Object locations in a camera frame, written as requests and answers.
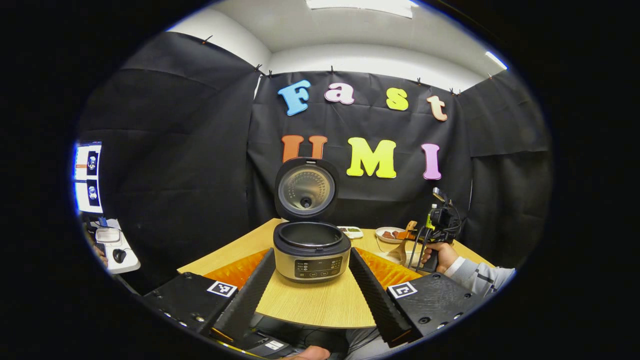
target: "blue letter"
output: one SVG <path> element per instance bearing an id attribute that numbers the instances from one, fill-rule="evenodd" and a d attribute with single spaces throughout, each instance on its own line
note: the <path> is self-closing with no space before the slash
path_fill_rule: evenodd
<path id="1" fill-rule="evenodd" d="M 285 88 L 281 88 L 278 91 L 278 95 L 282 95 L 284 97 L 284 101 L 287 103 L 289 109 L 287 110 L 287 115 L 295 115 L 301 111 L 305 111 L 309 105 L 305 104 L 302 100 L 309 100 L 309 93 L 306 89 L 311 86 L 311 83 L 307 80 L 299 81 L 295 84 L 289 85 Z"/>

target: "monitor screen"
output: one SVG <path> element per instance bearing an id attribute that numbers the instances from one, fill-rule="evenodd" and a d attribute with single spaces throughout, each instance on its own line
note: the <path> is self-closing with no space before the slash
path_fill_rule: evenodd
<path id="1" fill-rule="evenodd" d="M 76 145 L 72 180 L 78 211 L 102 214 L 98 181 L 101 149 L 102 142 L 100 141 L 81 142 Z"/>

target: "computer mouse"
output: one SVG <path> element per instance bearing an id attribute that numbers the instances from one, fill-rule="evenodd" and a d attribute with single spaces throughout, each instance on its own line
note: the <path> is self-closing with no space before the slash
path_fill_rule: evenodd
<path id="1" fill-rule="evenodd" d="M 124 257 L 127 255 L 127 252 L 120 249 L 113 249 L 113 259 L 118 263 L 122 264 L 124 261 Z"/>

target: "white ceiling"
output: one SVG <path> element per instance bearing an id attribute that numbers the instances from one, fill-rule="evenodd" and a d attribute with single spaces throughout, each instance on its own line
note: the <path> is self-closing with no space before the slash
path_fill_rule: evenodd
<path id="1" fill-rule="evenodd" d="M 424 8 L 412 8 L 412 19 L 373 10 L 310 10 L 305 0 L 226 0 L 212 8 L 251 31 L 272 53 L 310 45 L 374 44 L 436 56 L 484 78 L 502 70 L 484 55 L 485 46 L 444 15 Z"/>

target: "ceiling light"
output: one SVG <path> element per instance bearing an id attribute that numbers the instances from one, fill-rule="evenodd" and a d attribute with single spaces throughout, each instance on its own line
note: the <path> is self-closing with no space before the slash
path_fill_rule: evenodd
<path id="1" fill-rule="evenodd" d="M 500 59 L 496 58 L 494 54 L 492 54 L 491 52 L 487 51 L 486 53 L 484 53 L 485 55 L 489 56 L 489 58 L 493 61 L 495 61 L 496 64 L 500 65 L 501 68 L 503 68 L 504 70 L 507 69 L 507 65 L 505 65 L 502 61 L 500 61 Z"/>
<path id="2" fill-rule="evenodd" d="M 411 8 L 417 5 L 410 0 L 307 0 L 307 6 L 311 10 L 329 8 L 376 10 L 412 19 Z"/>

